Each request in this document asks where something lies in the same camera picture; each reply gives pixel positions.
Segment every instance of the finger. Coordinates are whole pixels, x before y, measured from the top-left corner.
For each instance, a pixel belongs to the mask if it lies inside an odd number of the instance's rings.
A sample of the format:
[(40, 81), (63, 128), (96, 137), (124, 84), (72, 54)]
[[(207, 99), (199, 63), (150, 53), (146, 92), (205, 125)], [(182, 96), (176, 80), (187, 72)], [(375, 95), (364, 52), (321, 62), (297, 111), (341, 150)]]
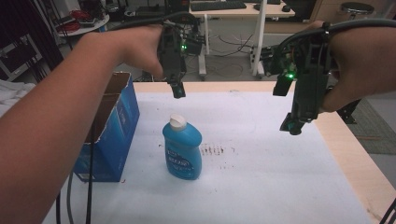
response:
[(163, 67), (158, 61), (148, 69), (148, 72), (151, 73), (155, 78), (163, 78)]
[(309, 24), (305, 30), (313, 30), (313, 29), (317, 29), (319, 27), (322, 27), (324, 21), (314, 21), (311, 24)]
[(332, 90), (325, 95), (320, 109), (321, 111), (333, 112), (354, 101), (354, 99), (350, 97), (351, 94), (348, 93), (347, 85), (344, 83), (343, 81), (339, 81)]

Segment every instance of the hand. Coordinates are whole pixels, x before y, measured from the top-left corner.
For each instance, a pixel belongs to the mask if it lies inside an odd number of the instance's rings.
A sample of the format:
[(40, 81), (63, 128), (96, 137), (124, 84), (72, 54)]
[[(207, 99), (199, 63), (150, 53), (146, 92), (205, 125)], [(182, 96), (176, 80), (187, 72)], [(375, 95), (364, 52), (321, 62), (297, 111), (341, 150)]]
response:
[[(321, 26), (313, 22), (309, 28)], [(334, 35), (330, 42), (338, 82), (325, 96), (322, 110), (333, 112), (365, 96), (396, 91), (396, 29), (367, 27)]]
[(127, 63), (161, 78), (163, 68), (158, 61), (157, 48), (162, 30), (161, 25), (149, 25), (100, 34), (90, 33), (84, 38), (88, 38), (86, 42), (95, 46), (107, 45), (114, 48), (118, 56), (117, 64)]

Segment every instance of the blue box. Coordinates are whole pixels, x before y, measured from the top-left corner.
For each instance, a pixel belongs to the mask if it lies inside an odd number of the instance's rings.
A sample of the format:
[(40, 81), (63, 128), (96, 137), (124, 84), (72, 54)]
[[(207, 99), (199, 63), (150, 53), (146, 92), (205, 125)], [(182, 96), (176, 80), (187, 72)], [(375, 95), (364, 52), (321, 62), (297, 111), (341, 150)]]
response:
[[(95, 118), (94, 182), (120, 181), (139, 116), (131, 75), (113, 74)], [(91, 131), (74, 167), (84, 182), (89, 180), (90, 147)]]

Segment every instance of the chair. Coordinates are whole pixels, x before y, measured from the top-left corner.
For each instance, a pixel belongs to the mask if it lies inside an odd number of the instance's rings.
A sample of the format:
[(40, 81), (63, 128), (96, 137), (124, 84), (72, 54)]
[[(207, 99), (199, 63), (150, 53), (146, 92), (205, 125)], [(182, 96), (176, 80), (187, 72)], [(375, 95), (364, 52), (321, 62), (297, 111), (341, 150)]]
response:
[(373, 14), (374, 7), (358, 2), (345, 2), (341, 4), (341, 11), (350, 13), (349, 20), (355, 20), (356, 15)]

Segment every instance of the white paper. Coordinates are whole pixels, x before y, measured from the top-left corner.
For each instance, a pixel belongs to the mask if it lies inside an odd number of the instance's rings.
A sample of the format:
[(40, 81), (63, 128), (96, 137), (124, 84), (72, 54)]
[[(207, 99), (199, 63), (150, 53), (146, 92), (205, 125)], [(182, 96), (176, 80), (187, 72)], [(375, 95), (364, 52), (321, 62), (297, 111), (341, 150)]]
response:
[[(182, 99), (138, 93), (141, 117), (122, 180), (93, 184), (92, 223), (370, 223), (315, 124), (297, 136), (279, 131), (291, 99), (271, 92), (187, 92)], [(195, 181), (166, 170), (162, 129), (172, 113), (203, 136)], [(75, 178), (77, 223), (84, 222), (87, 188)], [(66, 220), (65, 206), (63, 213)], [(53, 220), (54, 208), (45, 223)]]

